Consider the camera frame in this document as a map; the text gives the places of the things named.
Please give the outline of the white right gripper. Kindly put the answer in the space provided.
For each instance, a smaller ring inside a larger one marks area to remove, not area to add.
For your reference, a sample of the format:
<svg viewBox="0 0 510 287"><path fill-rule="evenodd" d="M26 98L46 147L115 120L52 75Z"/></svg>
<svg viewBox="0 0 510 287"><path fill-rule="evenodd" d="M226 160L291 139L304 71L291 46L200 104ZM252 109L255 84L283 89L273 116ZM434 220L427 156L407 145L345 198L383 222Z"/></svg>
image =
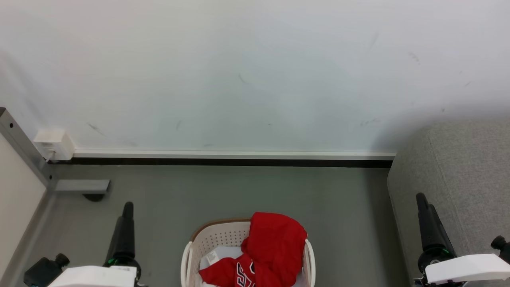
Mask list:
<svg viewBox="0 0 510 287"><path fill-rule="evenodd" d="M416 194L423 254L418 260L421 278L416 287L464 287L472 281L506 280L510 276L509 249L500 254L472 254L455 257L435 206L423 193Z"/></svg>

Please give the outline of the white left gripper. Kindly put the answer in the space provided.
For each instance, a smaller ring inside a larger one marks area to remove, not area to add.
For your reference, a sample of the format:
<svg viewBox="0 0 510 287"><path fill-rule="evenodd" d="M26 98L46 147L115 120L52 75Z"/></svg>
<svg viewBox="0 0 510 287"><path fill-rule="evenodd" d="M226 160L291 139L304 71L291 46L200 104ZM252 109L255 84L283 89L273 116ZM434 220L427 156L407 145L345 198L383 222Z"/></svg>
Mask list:
<svg viewBox="0 0 510 287"><path fill-rule="evenodd" d="M117 218L102 266L69 267L50 287L138 287L141 267L135 260L134 204L126 202Z"/></svg>

